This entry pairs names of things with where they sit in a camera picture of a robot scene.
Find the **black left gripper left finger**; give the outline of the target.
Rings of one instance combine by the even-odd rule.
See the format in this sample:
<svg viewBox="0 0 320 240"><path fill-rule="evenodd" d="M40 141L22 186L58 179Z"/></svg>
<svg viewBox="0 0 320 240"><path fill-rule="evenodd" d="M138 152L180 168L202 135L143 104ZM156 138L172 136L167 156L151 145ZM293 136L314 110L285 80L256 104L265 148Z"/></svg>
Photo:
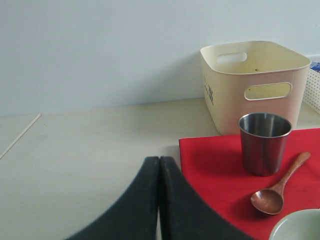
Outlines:
<svg viewBox="0 0 320 240"><path fill-rule="evenodd" d="M160 159L146 157L125 192L69 240L155 240Z"/></svg>

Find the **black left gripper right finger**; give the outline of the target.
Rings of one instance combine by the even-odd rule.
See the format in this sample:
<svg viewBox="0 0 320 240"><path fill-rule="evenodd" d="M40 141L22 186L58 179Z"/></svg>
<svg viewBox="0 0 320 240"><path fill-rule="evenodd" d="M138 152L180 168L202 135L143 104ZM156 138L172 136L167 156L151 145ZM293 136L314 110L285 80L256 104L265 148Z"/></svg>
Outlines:
<svg viewBox="0 0 320 240"><path fill-rule="evenodd" d="M251 240L191 187L171 156L159 159L159 217L163 240Z"/></svg>

